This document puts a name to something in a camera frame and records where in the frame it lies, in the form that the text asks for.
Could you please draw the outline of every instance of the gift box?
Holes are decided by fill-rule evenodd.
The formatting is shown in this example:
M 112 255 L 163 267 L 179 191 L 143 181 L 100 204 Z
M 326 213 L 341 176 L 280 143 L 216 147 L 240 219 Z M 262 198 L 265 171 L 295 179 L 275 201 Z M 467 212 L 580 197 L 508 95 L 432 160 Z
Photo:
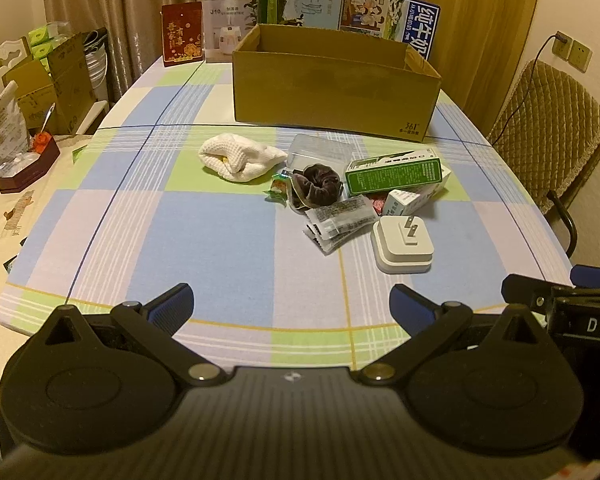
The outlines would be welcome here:
M 256 25 L 258 0 L 202 0 L 205 59 L 229 62 L 240 40 Z
M 0 177 L 0 193 L 19 193 L 33 184 L 53 166 L 60 155 L 60 148 L 53 137 L 45 151 L 31 164 L 13 176 Z

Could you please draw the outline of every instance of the metal screw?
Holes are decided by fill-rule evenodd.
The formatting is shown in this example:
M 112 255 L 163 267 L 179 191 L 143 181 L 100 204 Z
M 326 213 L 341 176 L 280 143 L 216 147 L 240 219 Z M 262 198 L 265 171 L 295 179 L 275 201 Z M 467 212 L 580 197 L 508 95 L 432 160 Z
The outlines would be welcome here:
M 362 368 L 362 373 L 372 381 L 384 381 L 395 375 L 395 368 L 386 363 L 373 363 Z
M 211 363 L 200 363 L 189 368 L 189 375 L 199 381 L 215 379 L 220 374 L 220 368 Z
M 302 379 L 302 375 L 298 372 L 288 372 L 282 376 L 285 381 L 289 381 L 290 383 L 295 383 Z

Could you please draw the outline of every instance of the checkered tablecloth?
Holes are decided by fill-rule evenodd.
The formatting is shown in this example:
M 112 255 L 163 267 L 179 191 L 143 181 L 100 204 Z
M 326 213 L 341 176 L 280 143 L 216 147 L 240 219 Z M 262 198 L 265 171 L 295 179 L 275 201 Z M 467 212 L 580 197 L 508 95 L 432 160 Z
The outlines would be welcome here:
M 178 282 L 195 294 L 176 339 L 224 366 L 360 367 L 407 335 L 389 313 L 394 283 L 433 301 L 502 308 L 510 272 L 569 283 L 570 264 L 522 185 L 444 94 L 427 146 L 453 175 L 419 210 L 429 272 L 387 275 L 363 235 L 324 256 L 305 218 L 267 202 L 268 176 L 232 184 L 205 169 L 205 139 L 232 132 L 288 149 L 297 128 L 238 124 L 230 64 L 158 60 L 102 123 L 55 192 L 0 297 L 0 323 L 33 333 L 65 301 L 83 313 L 146 302 Z M 343 132 L 354 157 L 420 146 Z

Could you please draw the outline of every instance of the white chair back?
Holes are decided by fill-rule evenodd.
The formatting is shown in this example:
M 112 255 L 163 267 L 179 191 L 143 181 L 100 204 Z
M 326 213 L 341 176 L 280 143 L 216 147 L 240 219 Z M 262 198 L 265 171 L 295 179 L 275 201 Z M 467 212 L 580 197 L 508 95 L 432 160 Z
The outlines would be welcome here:
M 4 90 L 2 76 L 29 55 L 26 38 L 0 44 L 0 94 Z

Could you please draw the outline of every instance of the white power adapter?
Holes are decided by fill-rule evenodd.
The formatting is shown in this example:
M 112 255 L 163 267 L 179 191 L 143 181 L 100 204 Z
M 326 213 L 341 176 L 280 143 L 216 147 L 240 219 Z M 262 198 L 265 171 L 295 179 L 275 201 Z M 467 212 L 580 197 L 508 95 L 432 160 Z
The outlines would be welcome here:
M 371 245 L 378 269 L 387 274 L 426 272 L 433 260 L 433 243 L 417 216 L 382 216 L 374 224 Z

